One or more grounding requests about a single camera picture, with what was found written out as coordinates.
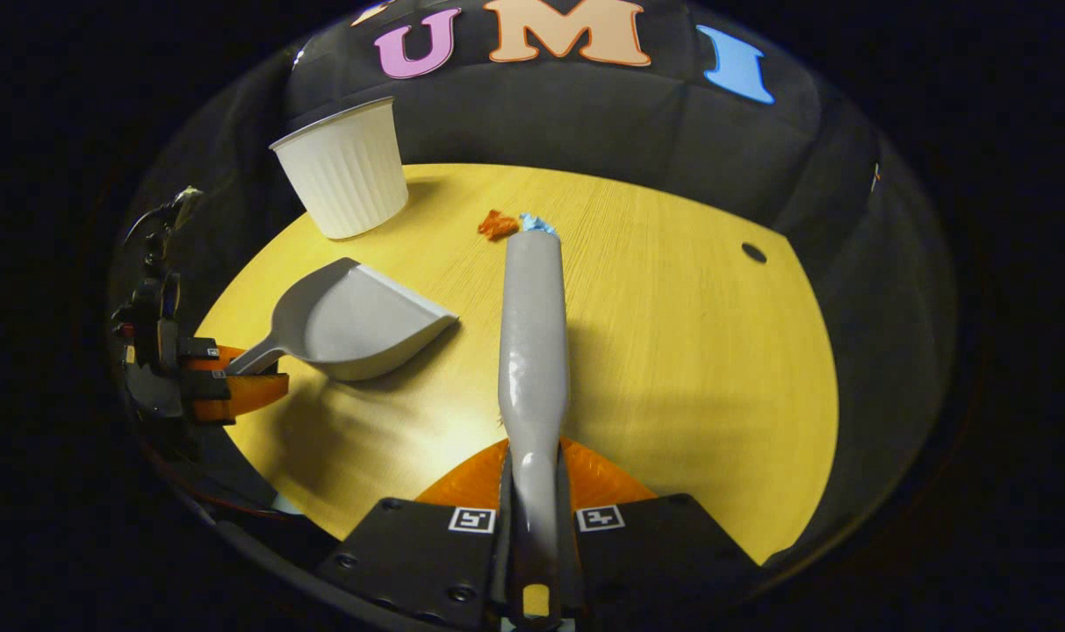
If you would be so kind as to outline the white ribbed garbage bin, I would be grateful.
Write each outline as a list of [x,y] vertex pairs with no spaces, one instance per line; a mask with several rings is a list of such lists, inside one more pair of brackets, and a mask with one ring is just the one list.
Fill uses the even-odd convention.
[[269,149],[307,215],[330,240],[366,233],[407,205],[394,97],[308,124]]

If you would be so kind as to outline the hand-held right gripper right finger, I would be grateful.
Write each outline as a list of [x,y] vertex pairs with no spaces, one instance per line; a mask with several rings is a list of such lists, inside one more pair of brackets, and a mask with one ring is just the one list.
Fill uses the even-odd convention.
[[593,449],[563,440],[578,551],[580,629],[714,629],[760,567],[695,497],[650,491]]

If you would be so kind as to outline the small grey broom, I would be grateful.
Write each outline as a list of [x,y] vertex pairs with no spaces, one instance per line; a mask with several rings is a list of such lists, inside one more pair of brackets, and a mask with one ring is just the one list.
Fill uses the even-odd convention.
[[509,604],[519,632],[555,632],[563,623],[557,472],[568,361],[560,239],[517,233],[507,240],[497,398],[509,444],[515,518]]

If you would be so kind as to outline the grey dustpan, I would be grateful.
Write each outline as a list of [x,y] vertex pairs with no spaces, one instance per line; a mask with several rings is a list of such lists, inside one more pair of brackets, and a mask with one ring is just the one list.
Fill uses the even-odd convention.
[[407,363],[458,321],[442,305],[341,257],[286,289],[271,313],[269,333],[226,373],[259,375],[290,356],[340,383],[367,380]]

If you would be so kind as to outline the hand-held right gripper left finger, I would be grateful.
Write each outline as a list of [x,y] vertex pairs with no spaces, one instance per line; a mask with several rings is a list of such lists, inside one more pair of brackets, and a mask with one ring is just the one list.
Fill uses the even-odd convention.
[[320,561],[318,577],[373,607],[447,629],[489,629],[507,549],[508,441],[456,465],[416,499],[379,499]]

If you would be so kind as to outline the orange paper scrap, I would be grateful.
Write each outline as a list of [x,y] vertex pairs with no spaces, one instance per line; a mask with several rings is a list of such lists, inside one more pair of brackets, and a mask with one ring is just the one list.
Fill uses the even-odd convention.
[[519,233],[521,229],[520,220],[497,211],[497,209],[491,209],[480,221],[477,232],[484,234],[485,239],[489,241],[499,241],[513,233]]

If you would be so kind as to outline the black backdrop cloth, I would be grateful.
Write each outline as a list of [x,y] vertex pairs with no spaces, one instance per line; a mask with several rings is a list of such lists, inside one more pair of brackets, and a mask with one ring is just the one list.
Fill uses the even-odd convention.
[[956,357],[956,283],[931,192],[823,75],[688,0],[641,5],[645,68],[491,61],[487,0],[392,0],[300,36],[200,108],[159,153],[126,224],[189,184],[191,323],[297,217],[271,141],[395,99],[408,163],[492,162],[611,177],[712,205],[792,244],[824,314],[840,433],[826,491],[784,552],[874,516],[929,440]]

